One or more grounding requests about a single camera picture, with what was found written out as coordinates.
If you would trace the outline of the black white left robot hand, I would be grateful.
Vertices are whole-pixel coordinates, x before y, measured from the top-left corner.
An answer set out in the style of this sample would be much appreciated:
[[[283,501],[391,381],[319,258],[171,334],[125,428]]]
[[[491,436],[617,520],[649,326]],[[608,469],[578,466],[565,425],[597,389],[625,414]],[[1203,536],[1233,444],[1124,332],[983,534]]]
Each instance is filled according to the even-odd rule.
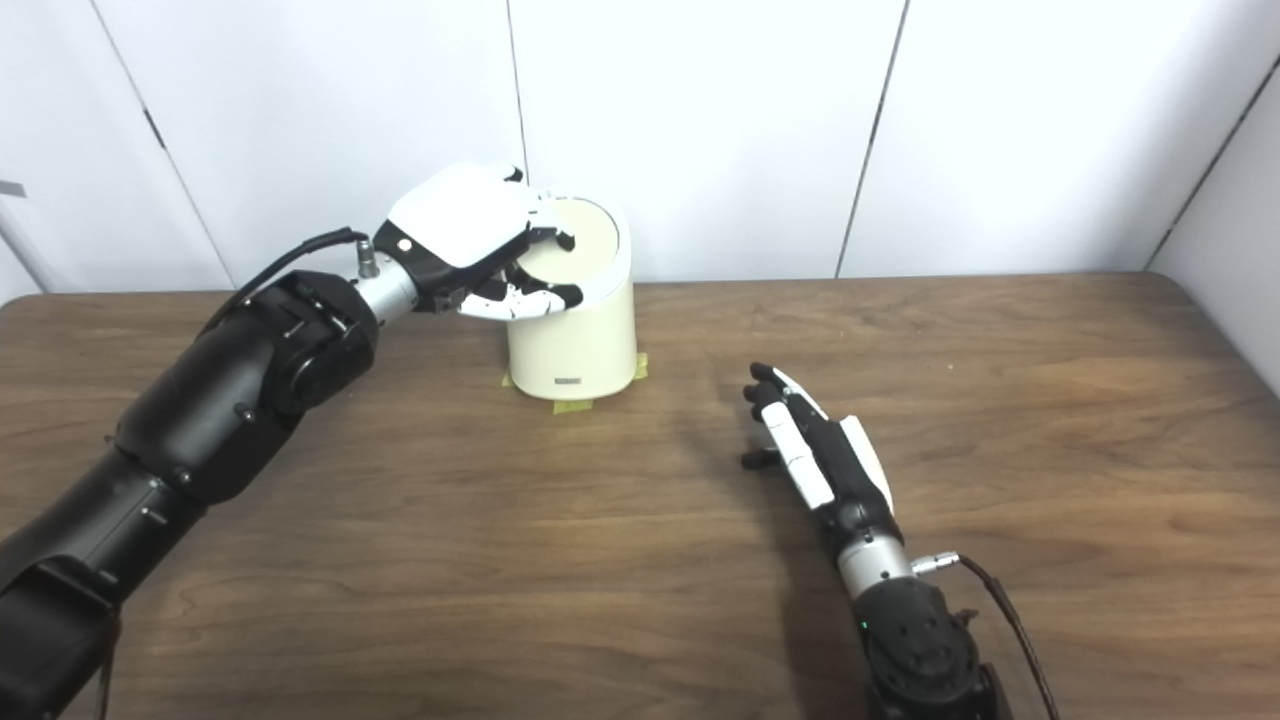
[[[518,260],[540,243],[576,247],[553,199],[515,165],[458,163],[397,200],[372,236],[408,278],[411,310],[517,322],[585,302],[577,284],[540,281]]]

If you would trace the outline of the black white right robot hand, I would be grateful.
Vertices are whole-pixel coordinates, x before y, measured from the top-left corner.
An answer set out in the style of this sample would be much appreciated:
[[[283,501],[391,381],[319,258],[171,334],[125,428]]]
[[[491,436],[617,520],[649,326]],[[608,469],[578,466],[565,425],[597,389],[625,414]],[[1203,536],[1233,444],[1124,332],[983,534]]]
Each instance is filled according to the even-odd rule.
[[[872,462],[860,457],[846,425],[829,419],[778,368],[751,363],[749,372],[754,383],[742,388],[742,396],[771,443],[746,451],[740,459],[742,468],[785,469],[831,557],[873,536],[902,543],[890,492],[883,482],[873,480]]]

